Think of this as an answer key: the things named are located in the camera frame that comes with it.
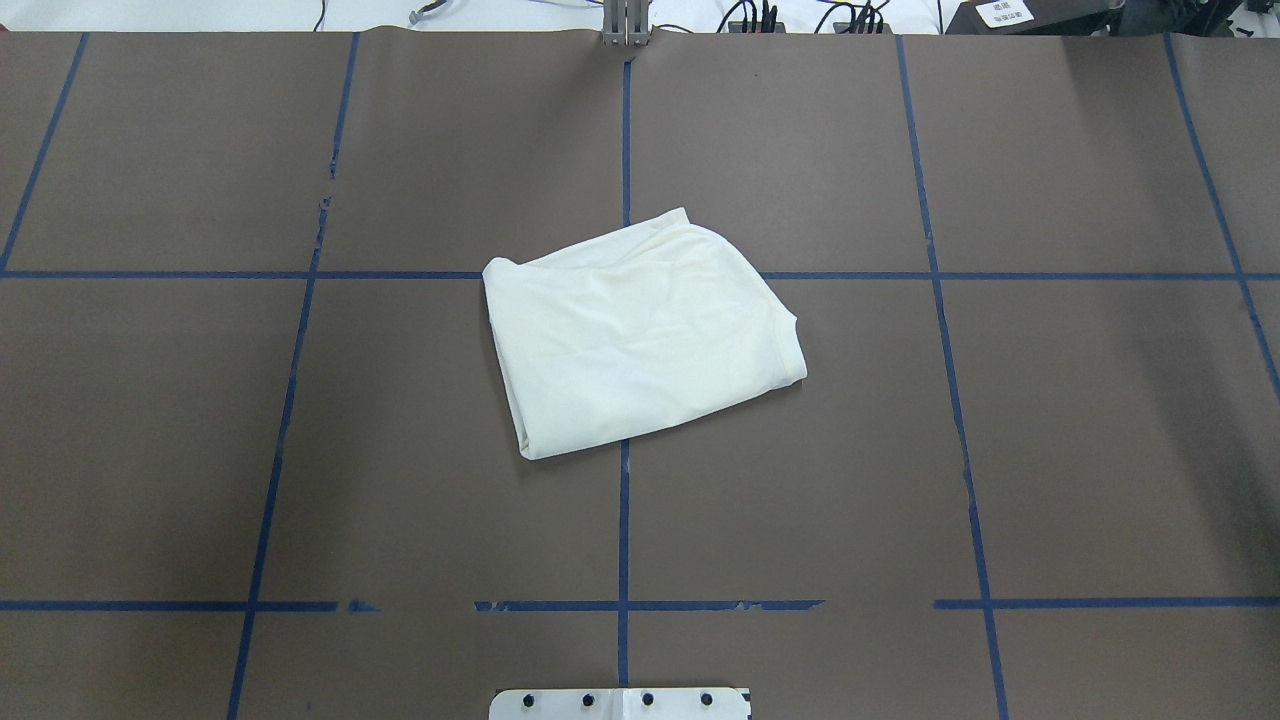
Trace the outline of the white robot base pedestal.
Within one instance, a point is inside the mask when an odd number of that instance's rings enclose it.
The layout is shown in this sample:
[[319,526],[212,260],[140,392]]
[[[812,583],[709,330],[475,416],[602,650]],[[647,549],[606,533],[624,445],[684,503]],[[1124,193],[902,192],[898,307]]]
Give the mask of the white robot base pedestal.
[[489,719],[751,719],[750,692],[732,687],[508,689]]

